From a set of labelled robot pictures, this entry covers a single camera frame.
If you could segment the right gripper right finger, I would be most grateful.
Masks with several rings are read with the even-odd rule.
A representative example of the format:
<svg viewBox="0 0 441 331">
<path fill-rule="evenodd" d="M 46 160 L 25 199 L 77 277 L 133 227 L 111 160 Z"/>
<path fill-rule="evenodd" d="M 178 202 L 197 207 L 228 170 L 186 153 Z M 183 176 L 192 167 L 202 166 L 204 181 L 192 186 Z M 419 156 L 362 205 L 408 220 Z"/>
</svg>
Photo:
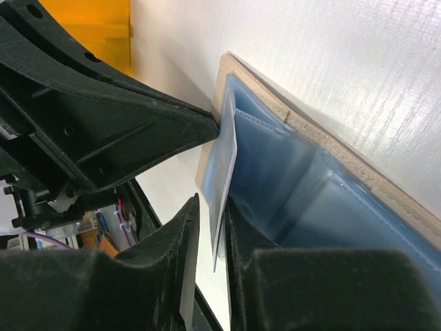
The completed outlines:
<svg viewBox="0 0 441 331">
<path fill-rule="evenodd" d="M 232 199 L 223 218 L 231 329 L 440 329 L 440 312 L 405 254 L 282 248 Z"/>
</svg>

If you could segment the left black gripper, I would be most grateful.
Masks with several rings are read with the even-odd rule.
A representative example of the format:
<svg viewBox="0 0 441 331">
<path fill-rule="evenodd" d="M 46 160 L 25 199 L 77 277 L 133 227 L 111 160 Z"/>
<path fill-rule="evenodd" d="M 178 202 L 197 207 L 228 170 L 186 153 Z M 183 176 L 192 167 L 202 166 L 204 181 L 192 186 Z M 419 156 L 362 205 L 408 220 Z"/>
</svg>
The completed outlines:
<svg viewBox="0 0 441 331">
<path fill-rule="evenodd" d="M 96 58 L 38 1 L 1 3 L 1 178 L 15 228 L 54 228 L 115 186 L 214 140 L 205 110 Z"/>
</svg>

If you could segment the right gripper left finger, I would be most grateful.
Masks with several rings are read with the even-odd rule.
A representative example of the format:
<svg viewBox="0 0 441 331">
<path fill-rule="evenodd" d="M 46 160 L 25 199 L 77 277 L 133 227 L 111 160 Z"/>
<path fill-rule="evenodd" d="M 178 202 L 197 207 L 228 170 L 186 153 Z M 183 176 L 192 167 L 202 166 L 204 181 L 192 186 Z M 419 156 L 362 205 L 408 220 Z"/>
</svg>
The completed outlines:
<svg viewBox="0 0 441 331">
<path fill-rule="evenodd" d="M 200 200 L 115 257 L 1 251 L 2 330 L 189 330 Z"/>
</svg>

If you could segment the beige card holder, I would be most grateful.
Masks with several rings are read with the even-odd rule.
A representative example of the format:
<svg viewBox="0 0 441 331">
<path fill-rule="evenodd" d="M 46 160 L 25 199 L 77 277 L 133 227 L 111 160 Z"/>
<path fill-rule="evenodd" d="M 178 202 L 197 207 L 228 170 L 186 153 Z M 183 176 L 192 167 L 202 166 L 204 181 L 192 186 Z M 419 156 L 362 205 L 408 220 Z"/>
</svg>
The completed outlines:
<svg viewBox="0 0 441 331">
<path fill-rule="evenodd" d="M 246 220 L 285 248 L 400 250 L 440 286 L 440 220 L 224 54 L 212 101 L 220 130 L 233 107 L 238 149 L 227 199 Z M 219 138 L 202 147 L 196 175 L 212 255 Z"/>
</svg>

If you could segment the silver credit card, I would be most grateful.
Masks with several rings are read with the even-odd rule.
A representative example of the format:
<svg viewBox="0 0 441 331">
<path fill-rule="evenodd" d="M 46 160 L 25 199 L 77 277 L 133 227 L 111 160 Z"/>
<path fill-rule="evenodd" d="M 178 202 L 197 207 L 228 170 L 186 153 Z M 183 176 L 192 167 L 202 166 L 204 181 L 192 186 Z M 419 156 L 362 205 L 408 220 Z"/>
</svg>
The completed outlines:
<svg viewBox="0 0 441 331">
<path fill-rule="evenodd" d="M 215 205 L 215 228 L 213 247 L 213 269 L 216 270 L 218 258 L 224 253 L 222 248 L 223 239 L 223 212 L 225 210 L 227 196 L 231 185 L 232 175 L 237 156 L 237 138 L 235 124 L 236 108 L 224 111 L 221 121 L 221 131 L 218 147 L 216 149 L 216 205 Z"/>
</svg>

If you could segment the yellow plastic bin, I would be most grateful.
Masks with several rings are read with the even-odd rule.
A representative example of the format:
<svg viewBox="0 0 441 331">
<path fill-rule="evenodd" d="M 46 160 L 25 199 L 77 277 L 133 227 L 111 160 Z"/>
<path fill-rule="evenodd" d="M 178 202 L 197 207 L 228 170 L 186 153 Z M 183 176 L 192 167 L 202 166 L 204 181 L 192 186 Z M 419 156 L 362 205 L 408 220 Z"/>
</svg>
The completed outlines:
<svg viewBox="0 0 441 331">
<path fill-rule="evenodd" d="M 41 4 L 95 57 L 131 75 L 129 1 L 47 0 Z"/>
</svg>

